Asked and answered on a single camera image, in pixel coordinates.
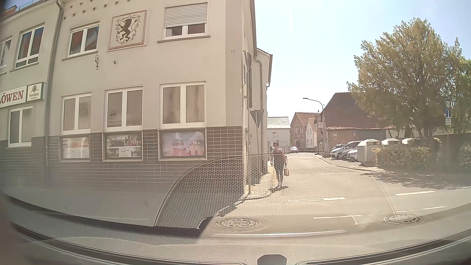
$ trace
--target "dark top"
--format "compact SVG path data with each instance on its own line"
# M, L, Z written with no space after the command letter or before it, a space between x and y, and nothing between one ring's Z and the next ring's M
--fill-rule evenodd
M272 156L273 166L282 166L284 164L284 154L282 149L275 149Z

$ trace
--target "curb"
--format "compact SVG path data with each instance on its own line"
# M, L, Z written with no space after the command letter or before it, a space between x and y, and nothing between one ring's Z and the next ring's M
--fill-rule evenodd
M363 168L353 168L353 167L348 167L348 166L340 166L340 165L336 165L336 164L333 164L333 163L330 163L329 161L327 160L324 160L322 158L319 158L320 160L328 163L328 164L331 164L333 166L338 166L338 167L343 167L343 168L348 168L348 169L353 169L353 170L360 170L360 171L368 171L368 172L375 172L375 173L381 173L381 174L384 174L384 173L387 173L387 172L378 172L378 171L374 171L374 170L371 170L371 169L363 169Z
M254 196L254 197L242 197L242 198L239 199L239 201L252 200L252 199L262 199L262 198L266 198L266 197L270 196L271 193L272 192L268 190L267 192L265 192L262 195L258 195L258 196Z

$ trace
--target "manhole cover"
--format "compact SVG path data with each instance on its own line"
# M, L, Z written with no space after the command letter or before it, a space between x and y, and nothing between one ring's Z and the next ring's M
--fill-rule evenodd
M224 228L231 228L231 229L244 229L244 228L252 228L255 226L259 226L262 222L255 219L249 218L231 218L219 221L216 223L219 227Z
M384 218L386 222L393 224L411 224L420 221L416 215L391 215Z

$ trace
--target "black pants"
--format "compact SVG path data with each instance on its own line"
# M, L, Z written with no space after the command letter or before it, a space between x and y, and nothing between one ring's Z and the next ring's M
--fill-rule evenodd
M281 186L283 185L283 169L284 169L284 164L281 165L273 165L275 167L276 171L276 179L278 180L278 185Z

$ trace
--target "woman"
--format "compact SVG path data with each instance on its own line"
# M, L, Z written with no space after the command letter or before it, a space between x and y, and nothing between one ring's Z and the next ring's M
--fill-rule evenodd
M286 166L286 156L283 153L283 149L280 148L279 142L274 142L273 147L275 148L272 152L270 164L275 168L276 179L278 180L278 185L276 188L282 188L283 186L283 169Z

